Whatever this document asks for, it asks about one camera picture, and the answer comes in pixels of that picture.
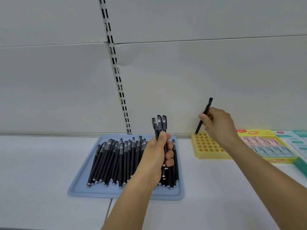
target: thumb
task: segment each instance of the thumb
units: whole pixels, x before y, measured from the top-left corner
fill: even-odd
[[[167,142],[167,134],[165,131],[162,131],[159,135],[159,139],[156,145],[158,145],[159,147],[164,147],[166,142]]]
[[[206,127],[210,127],[212,125],[212,121],[209,119],[207,115],[200,114],[198,117],[204,122],[204,125]]]

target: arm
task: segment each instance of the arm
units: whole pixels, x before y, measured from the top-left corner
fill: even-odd
[[[161,132],[158,141],[154,137],[147,143],[142,160],[132,178],[116,201],[101,230],[141,230],[151,193],[161,178],[164,161],[164,145],[170,135]],[[167,142],[166,165],[173,166],[172,142]]]
[[[306,229],[307,189],[251,150],[239,138],[228,113],[210,108],[208,116],[199,117],[209,135],[236,162],[279,228]]]

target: blue tray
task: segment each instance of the blue tray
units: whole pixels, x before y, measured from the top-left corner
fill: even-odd
[[[95,145],[93,146],[90,154],[87,156],[83,165],[81,166],[79,172],[77,173],[75,179],[71,183],[67,194],[69,196],[75,197],[93,197],[93,198],[118,198],[122,189],[118,188],[118,183],[112,185],[109,183],[108,187],[105,187],[102,183],[91,186],[90,188],[86,187],[88,176],[91,171],[93,164],[95,149],[98,144],[107,142],[109,139],[119,140],[122,138],[124,141],[132,139],[132,137],[138,138],[139,135],[127,135],[127,134],[116,134],[116,135],[102,135],[99,137]],[[150,140],[154,135],[142,135],[143,138]],[[178,158],[178,169],[179,169],[179,179],[180,181],[176,183],[176,188],[168,189],[166,187],[158,186],[154,189],[151,200],[169,200],[169,201],[178,201],[182,200],[184,197],[183,183],[182,183],[182,173],[181,173],[181,164],[179,157],[179,149],[177,138],[172,136],[171,140],[176,142],[177,158]]]

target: hand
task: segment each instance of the hand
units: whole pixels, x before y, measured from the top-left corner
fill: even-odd
[[[232,145],[242,142],[230,114],[224,110],[211,107],[208,116],[200,114],[198,117],[203,121],[205,130],[209,133],[210,137],[225,150]]]
[[[165,154],[165,164],[168,167],[174,165],[174,160],[172,159],[174,156],[174,152],[172,151],[173,143],[167,141],[170,138],[170,134],[162,131],[158,141],[155,136],[148,141],[140,164],[135,172],[138,176],[145,176],[152,189],[157,186],[161,178],[161,166],[164,161],[164,145],[166,142],[168,151]]]

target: forearm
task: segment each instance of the forearm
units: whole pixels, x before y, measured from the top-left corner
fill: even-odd
[[[243,142],[225,147],[275,222],[283,229],[307,226],[307,189]]]
[[[147,179],[134,174],[116,201],[102,230],[141,230],[153,188]]]

